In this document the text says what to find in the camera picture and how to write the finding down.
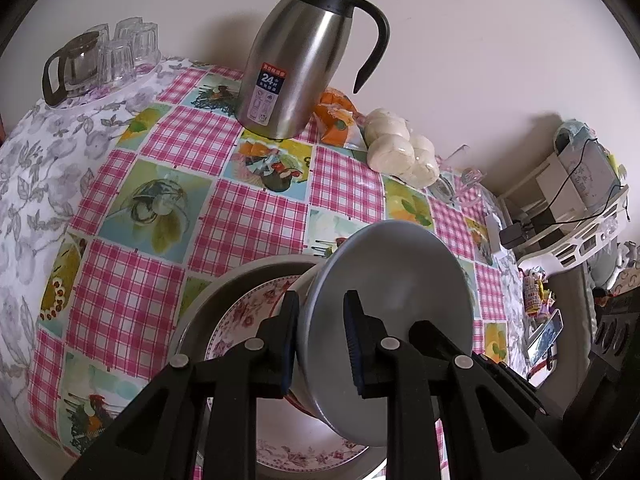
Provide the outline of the colourful candy pack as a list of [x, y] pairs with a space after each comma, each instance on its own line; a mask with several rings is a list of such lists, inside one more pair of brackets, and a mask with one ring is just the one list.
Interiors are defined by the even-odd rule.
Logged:
[[547, 274], [541, 268], [522, 272], [524, 309], [530, 318], [548, 318], [555, 302], [553, 292], [547, 287]]

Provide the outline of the stainless steel thermos jug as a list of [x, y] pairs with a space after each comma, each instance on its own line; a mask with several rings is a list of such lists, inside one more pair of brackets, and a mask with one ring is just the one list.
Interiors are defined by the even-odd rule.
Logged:
[[271, 140], [301, 134], [344, 56], [355, 10], [378, 28], [375, 45], [358, 70], [359, 92], [390, 42], [390, 23], [367, 0], [280, 0], [250, 48], [235, 117], [248, 131]]

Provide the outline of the white plastic basket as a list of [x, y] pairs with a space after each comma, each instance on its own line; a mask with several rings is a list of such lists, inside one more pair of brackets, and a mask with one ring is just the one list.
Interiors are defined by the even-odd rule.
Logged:
[[527, 230], [526, 242], [509, 249], [518, 267], [550, 276], [580, 266], [626, 228], [628, 193], [626, 169], [593, 128], [563, 122], [551, 154], [498, 197], [508, 226]]

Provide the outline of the pink floral ceramic plate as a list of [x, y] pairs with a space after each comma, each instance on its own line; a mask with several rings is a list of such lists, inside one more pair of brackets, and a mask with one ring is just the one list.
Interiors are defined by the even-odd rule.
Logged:
[[[227, 310], [209, 337], [206, 359], [257, 335], [259, 324], [276, 313], [295, 275], [275, 278], [246, 292]], [[324, 422], [288, 400], [257, 401], [256, 458], [259, 465], [293, 474], [311, 474], [343, 466], [367, 451], [347, 441]]]

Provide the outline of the upturned clear glass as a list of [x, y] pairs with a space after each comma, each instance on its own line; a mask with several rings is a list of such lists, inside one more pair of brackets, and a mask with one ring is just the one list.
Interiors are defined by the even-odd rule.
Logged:
[[134, 40], [134, 34], [138, 31], [142, 23], [143, 21], [141, 16], [132, 16], [131, 18], [124, 18], [117, 22], [114, 31], [114, 39], [126, 41]]
[[134, 26], [131, 33], [134, 67], [137, 70], [152, 68], [162, 55], [158, 47], [158, 26], [156, 23], [143, 22]]
[[129, 38], [104, 42], [100, 47], [99, 83], [104, 87], [121, 87], [134, 80], [134, 48]]

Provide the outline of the clear glass mug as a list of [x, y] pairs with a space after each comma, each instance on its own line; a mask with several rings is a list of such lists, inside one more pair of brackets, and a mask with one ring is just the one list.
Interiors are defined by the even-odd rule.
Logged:
[[452, 199], [460, 207], [473, 207], [482, 200], [485, 173], [472, 164], [471, 147], [461, 144], [442, 159], [440, 166], [452, 175]]

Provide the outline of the glass ashtray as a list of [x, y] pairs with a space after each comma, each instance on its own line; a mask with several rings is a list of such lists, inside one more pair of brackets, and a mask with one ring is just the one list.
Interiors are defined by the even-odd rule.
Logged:
[[450, 171], [442, 171], [438, 179], [431, 184], [427, 191], [444, 204], [454, 206], [456, 204], [456, 187], [454, 186], [454, 175]]

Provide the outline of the orange snack packet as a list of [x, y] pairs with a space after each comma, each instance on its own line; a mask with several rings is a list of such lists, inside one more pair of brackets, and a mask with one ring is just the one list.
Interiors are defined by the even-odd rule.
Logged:
[[362, 144], [357, 109], [343, 92], [327, 88], [314, 107], [320, 141], [336, 148], [356, 150]]

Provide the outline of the white bowl red floral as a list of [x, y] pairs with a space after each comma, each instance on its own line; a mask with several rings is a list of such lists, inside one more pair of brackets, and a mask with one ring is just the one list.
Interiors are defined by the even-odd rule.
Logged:
[[[285, 270], [285, 275], [297, 275], [294, 282], [288, 286], [288, 290], [296, 292], [299, 301], [299, 315], [303, 315], [308, 292], [314, 279], [321, 269], [323, 260], [319, 257], [310, 255], [297, 255], [296, 259], [290, 264], [291, 269]], [[314, 418], [320, 418], [319, 412], [314, 407], [314, 401], [308, 391], [305, 382], [305, 375], [300, 366], [298, 353], [295, 353], [295, 364], [293, 367], [293, 376], [288, 393], [288, 400], [301, 412], [306, 413]]]

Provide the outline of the wrapped white steamed buns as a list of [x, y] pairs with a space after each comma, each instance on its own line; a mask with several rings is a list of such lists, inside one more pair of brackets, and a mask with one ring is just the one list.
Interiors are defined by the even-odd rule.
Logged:
[[414, 133], [405, 118], [377, 108], [364, 118], [367, 164], [379, 174], [400, 179], [413, 188], [428, 188], [440, 175], [433, 142]]

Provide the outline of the large stainless steel plate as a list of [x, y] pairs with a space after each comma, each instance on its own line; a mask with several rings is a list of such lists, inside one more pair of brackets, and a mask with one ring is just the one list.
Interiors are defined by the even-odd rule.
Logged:
[[[275, 256], [243, 264], [217, 278], [197, 292], [180, 315], [168, 356], [183, 353], [192, 361], [206, 359], [209, 337], [227, 310], [246, 292], [266, 281], [284, 278], [294, 256]], [[343, 466], [311, 474], [277, 471], [257, 463], [259, 479], [382, 479], [386, 466], [385, 448], [367, 448], [359, 457]]]

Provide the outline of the light blue bowl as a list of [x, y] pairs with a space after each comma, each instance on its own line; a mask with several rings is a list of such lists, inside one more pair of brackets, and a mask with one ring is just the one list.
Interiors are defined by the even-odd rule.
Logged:
[[343, 321], [345, 292], [405, 340], [416, 321], [432, 322], [463, 352], [473, 348], [473, 307], [462, 267], [429, 230], [380, 221], [352, 234], [322, 262], [300, 307], [297, 359], [306, 404], [346, 440], [386, 443], [386, 402], [364, 400], [352, 380]]

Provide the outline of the white small box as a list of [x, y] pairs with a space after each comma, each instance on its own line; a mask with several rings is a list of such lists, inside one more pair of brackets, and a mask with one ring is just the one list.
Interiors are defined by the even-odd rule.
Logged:
[[490, 251], [493, 255], [498, 255], [502, 252], [502, 245], [500, 242], [500, 218], [496, 214], [488, 214], [485, 217], [485, 224]]

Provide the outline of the smartphone on stand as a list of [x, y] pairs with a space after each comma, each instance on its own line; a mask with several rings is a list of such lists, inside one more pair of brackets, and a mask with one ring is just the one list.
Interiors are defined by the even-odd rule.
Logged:
[[554, 309], [548, 316], [529, 318], [526, 324], [526, 359], [533, 368], [548, 353], [564, 327], [562, 313]]

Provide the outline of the grey floral cloth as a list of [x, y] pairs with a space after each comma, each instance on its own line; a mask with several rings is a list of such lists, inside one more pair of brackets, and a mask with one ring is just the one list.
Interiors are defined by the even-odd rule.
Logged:
[[1, 408], [25, 395], [48, 265], [102, 162], [134, 118], [192, 67], [166, 58], [104, 98], [56, 110], [38, 101], [1, 148]]

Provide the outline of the black power adapter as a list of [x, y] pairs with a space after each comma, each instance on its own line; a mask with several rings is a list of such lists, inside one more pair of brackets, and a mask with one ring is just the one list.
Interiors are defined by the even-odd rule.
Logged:
[[527, 230], [521, 223], [513, 223], [499, 232], [499, 240], [502, 247], [513, 249], [526, 242]]

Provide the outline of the pink checkered tablecloth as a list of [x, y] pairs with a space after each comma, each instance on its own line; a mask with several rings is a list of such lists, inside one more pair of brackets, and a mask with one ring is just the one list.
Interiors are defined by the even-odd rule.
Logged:
[[328, 256], [363, 226], [407, 220], [456, 255], [474, 346], [526, 372], [521, 279], [473, 207], [381, 176], [320, 141], [318, 122], [270, 141], [231, 114], [240, 76], [189, 68], [108, 152], [48, 265], [28, 388], [35, 426], [77, 456], [164, 364], [180, 315], [222, 274], [262, 257]]

